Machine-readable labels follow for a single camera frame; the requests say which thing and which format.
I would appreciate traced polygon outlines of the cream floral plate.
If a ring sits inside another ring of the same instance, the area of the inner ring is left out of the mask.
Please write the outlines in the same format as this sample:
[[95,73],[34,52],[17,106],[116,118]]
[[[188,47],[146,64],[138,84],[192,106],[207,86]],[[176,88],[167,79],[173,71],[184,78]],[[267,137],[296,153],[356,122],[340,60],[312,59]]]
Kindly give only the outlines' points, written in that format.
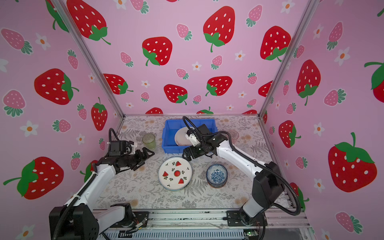
[[177,146],[192,146],[189,136],[187,135],[188,127],[179,129],[175,134],[175,143]]

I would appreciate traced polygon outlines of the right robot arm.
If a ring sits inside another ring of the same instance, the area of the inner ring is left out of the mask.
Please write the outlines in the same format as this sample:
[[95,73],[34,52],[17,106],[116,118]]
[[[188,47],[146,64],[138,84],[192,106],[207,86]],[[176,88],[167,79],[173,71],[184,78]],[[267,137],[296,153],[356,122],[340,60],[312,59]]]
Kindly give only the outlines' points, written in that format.
[[192,146],[183,150],[182,158],[191,161],[212,153],[229,161],[253,180],[252,196],[240,208],[237,221],[250,226],[255,218],[269,209],[285,190],[280,170],[274,163],[266,164],[252,158],[237,149],[232,143],[232,136],[224,131],[211,133],[205,125],[198,128],[194,124],[186,124],[186,138]]

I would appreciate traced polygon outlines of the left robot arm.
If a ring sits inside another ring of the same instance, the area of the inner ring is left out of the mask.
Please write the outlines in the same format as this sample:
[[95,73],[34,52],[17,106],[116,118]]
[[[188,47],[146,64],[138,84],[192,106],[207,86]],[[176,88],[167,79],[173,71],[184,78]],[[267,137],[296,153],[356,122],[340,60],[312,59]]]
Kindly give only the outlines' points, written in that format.
[[130,227],[129,234],[148,223],[148,213],[135,215],[130,204],[114,204],[109,209],[94,213],[97,199],[111,179],[124,171],[136,171],[155,153],[147,148],[137,150],[132,141],[112,141],[107,154],[93,164],[90,177],[62,207],[55,207],[49,215],[53,240],[95,240],[115,224]]

